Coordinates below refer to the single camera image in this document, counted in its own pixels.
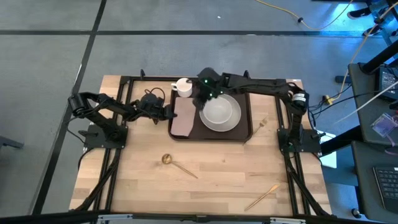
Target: wooden table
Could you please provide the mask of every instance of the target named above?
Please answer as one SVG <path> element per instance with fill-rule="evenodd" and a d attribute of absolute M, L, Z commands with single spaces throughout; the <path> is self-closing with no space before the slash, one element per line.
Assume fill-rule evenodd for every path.
<path fill-rule="evenodd" d="M 100 93 L 116 98 L 120 78 L 115 75 L 104 76 Z M 300 80 L 290 81 L 302 85 Z M 145 89 L 160 87 L 165 91 L 166 105 L 170 102 L 170 84 L 134 82 L 131 99 L 140 99 Z M 139 118 L 128 123 L 129 134 L 121 153 L 112 212 L 291 216 L 285 164 L 277 142 L 275 98 L 250 94 L 250 100 L 254 129 L 265 117 L 267 125 L 245 145 L 174 141 L 167 133 L 168 121 L 155 125 L 148 118 Z M 282 111 L 287 124 L 283 103 Z M 108 110 L 101 110 L 101 113 L 108 117 L 112 115 Z M 303 125 L 309 128 L 307 116 L 303 117 Z M 199 179 L 194 179 L 175 166 L 163 165 L 160 159 L 165 153 L 170 153 L 173 160 Z M 104 149 L 94 149 L 82 160 L 70 208 L 79 206 L 97 184 L 103 156 Z M 300 156 L 308 189 L 323 209 L 330 213 L 319 161 L 312 154 L 302 153 Z M 281 186 L 244 212 L 249 204 L 275 184 Z M 104 208 L 107 191 L 108 187 L 105 186 L 101 208 Z M 303 213 L 297 186 L 296 195 L 299 211 Z"/>

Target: concrete floor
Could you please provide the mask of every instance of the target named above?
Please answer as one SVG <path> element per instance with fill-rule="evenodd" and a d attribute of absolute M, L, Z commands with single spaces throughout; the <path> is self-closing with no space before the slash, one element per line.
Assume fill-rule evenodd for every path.
<path fill-rule="evenodd" d="M 91 30 L 100 2 L 5 0 L 0 7 L 0 31 Z M 327 24 L 346 6 L 311 0 L 277 3 L 316 27 Z M 350 9 L 364 6 L 355 3 Z M 362 32 L 372 26 L 372 20 L 351 21 L 343 14 L 327 30 Z M 108 0 L 99 29 L 305 30 L 288 14 L 254 0 Z M 25 142 L 22 150 L 3 147 L 0 151 L 0 217 L 29 213 L 87 41 L 85 35 L 0 35 L 0 135 Z M 249 70 L 258 78 L 300 78 L 311 94 L 310 104 L 315 104 L 322 95 L 334 95 L 340 89 L 334 76 L 345 73 L 361 41 L 361 37 L 322 35 L 97 35 L 80 91 L 97 92 L 103 75 L 137 75 L 141 68 L 148 75 L 192 77 L 204 67 L 213 67 L 238 74 Z M 384 47 L 383 38 L 369 38 L 355 62 L 366 62 Z M 350 90 L 342 98 L 351 95 Z M 339 134 L 356 126 L 355 116 L 336 126 L 329 123 L 354 109 L 354 101 L 346 101 L 325 111 L 318 128 Z M 87 124 L 79 120 L 70 127 L 77 131 Z M 81 148 L 67 134 L 45 213 L 67 211 Z M 328 184 L 327 189 L 333 213 L 352 218 L 349 210 L 357 206 L 353 187 Z"/>

